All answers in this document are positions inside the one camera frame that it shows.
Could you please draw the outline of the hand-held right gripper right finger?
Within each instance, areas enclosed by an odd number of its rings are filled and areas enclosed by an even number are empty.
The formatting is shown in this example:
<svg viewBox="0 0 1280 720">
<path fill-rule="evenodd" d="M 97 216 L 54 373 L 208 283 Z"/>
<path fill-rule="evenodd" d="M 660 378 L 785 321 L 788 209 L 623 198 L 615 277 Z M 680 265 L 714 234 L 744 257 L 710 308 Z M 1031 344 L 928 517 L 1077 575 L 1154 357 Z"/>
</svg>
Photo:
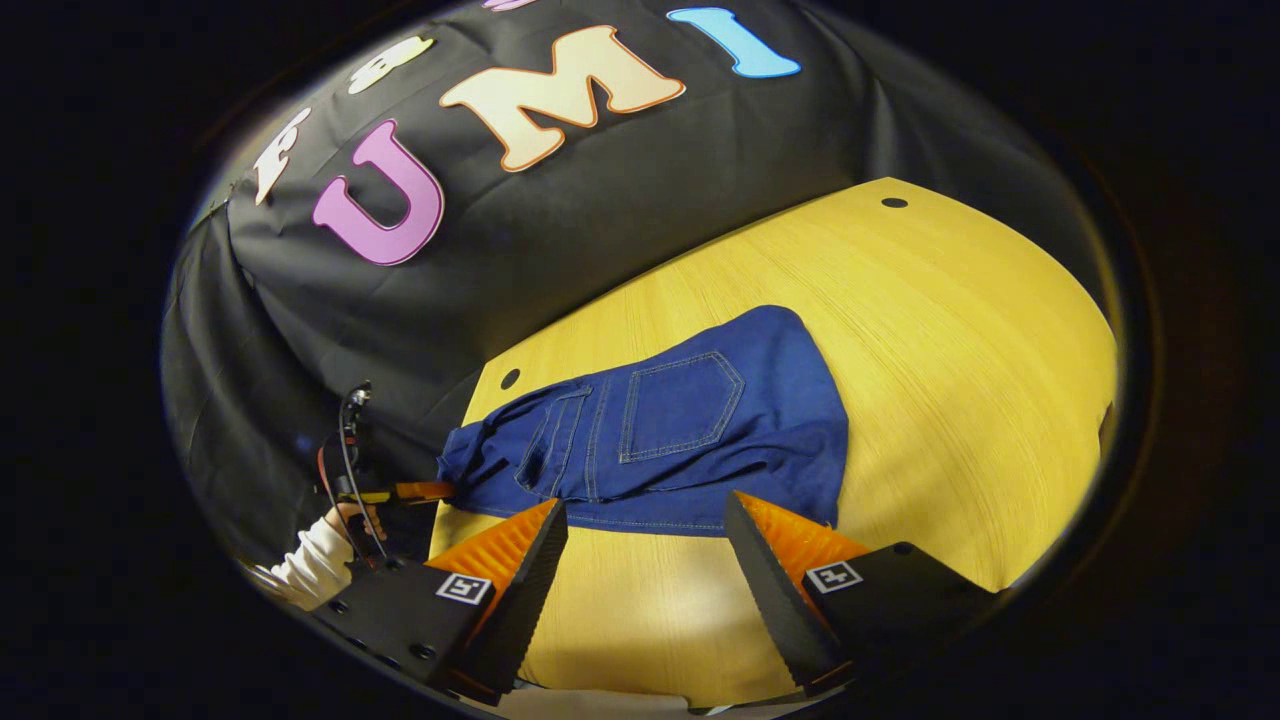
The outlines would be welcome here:
<svg viewBox="0 0 1280 720">
<path fill-rule="evenodd" d="M 872 550 L 740 491 L 726 501 L 724 533 L 772 643 L 809 696 L 896 676 L 1001 600 L 913 543 Z"/>
</svg>

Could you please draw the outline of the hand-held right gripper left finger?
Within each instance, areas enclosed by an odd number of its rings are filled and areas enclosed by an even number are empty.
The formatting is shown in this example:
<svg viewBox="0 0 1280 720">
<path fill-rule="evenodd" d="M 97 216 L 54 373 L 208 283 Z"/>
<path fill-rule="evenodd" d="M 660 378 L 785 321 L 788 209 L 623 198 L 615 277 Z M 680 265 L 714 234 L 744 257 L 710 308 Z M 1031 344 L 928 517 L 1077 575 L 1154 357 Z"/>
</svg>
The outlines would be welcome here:
<svg viewBox="0 0 1280 720">
<path fill-rule="evenodd" d="M 566 506 L 545 501 L 426 562 L 375 562 L 315 620 L 411 682 L 498 701 L 515 688 L 567 539 Z"/>
</svg>

